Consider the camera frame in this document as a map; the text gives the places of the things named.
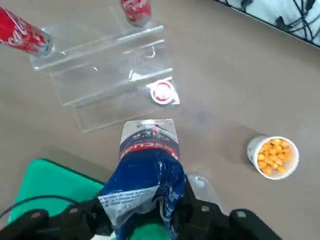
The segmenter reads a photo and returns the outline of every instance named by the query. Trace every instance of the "tabletop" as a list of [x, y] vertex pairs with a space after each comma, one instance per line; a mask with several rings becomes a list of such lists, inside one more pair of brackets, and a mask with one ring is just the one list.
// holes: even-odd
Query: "tabletop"
[[[3, 0], [35, 26], [103, 0]], [[165, 25], [181, 105], [144, 119], [174, 119], [186, 172], [210, 180], [226, 212], [247, 208], [283, 239], [318, 239], [320, 229], [320, 52], [211, 0], [153, 0]], [[50, 76], [28, 55], [0, 47], [0, 209], [17, 196], [34, 158], [49, 158], [107, 181], [118, 164], [124, 123], [81, 133]], [[246, 156], [259, 135], [291, 139], [293, 175], [269, 180]]]

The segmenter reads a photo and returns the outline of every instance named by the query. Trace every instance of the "blue snack bag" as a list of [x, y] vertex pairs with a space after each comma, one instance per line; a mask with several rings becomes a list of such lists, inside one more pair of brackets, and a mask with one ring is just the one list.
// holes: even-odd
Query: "blue snack bag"
[[129, 121], [124, 125], [120, 163], [98, 197], [117, 240], [126, 240], [127, 223], [154, 210], [158, 202], [171, 239], [178, 237], [171, 217], [186, 184], [179, 155], [172, 119]]

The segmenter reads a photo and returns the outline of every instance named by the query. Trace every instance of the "green cloth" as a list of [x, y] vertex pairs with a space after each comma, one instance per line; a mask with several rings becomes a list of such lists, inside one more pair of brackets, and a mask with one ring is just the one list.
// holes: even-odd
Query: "green cloth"
[[[27, 168], [16, 202], [41, 196], [58, 195], [77, 202], [93, 199], [103, 184], [54, 162], [35, 159]], [[14, 208], [9, 223], [32, 209], [45, 209], [57, 215], [71, 203], [54, 198], [37, 199]]]
[[130, 240], [170, 240], [165, 226], [152, 223], [134, 230]]

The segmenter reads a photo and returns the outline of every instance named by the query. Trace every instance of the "yogurt cup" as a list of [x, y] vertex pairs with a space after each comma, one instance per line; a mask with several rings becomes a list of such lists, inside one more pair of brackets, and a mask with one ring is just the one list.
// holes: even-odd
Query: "yogurt cup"
[[[286, 172], [281, 173], [277, 170], [273, 170], [272, 174], [266, 175], [264, 172], [260, 170], [258, 167], [258, 154], [264, 144], [268, 143], [273, 139], [282, 139], [290, 144], [290, 148], [292, 150], [292, 160], [285, 163]], [[247, 146], [247, 156], [252, 164], [255, 166], [256, 170], [261, 173], [264, 177], [271, 180], [281, 180], [290, 176], [296, 169], [299, 164], [299, 151], [296, 145], [289, 139], [282, 136], [267, 136], [260, 135], [253, 138], [248, 146]]]

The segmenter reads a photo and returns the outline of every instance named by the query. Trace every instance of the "coca-cola can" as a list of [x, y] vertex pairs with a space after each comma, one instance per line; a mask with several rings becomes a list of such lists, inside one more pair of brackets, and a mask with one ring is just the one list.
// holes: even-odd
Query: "coca-cola can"
[[53, 46], [49, 34], [2, 7], [0, 7], [0, 44], [37, 57], [47, 56]]
[[134, 27], [143, 27], [151, 18], [150, 0], [120, 0], [129, 23]]

